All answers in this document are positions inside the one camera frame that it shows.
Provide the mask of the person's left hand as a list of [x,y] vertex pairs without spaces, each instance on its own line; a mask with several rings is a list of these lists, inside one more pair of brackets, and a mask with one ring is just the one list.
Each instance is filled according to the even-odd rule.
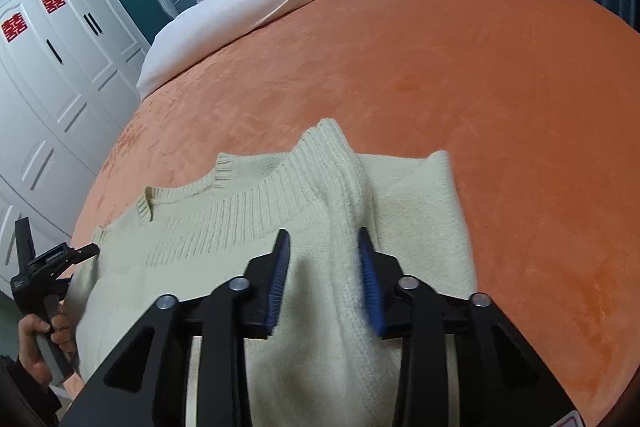
[[36,314],[28,314],[18,322],[18,359],[35,382],[47,390],[53,376],[38,346],[37,339],[40,337],[51,339],[65,353],[67,361],[75,361],[75,333],[64,303],[58,304],[58,311],[49,321]]

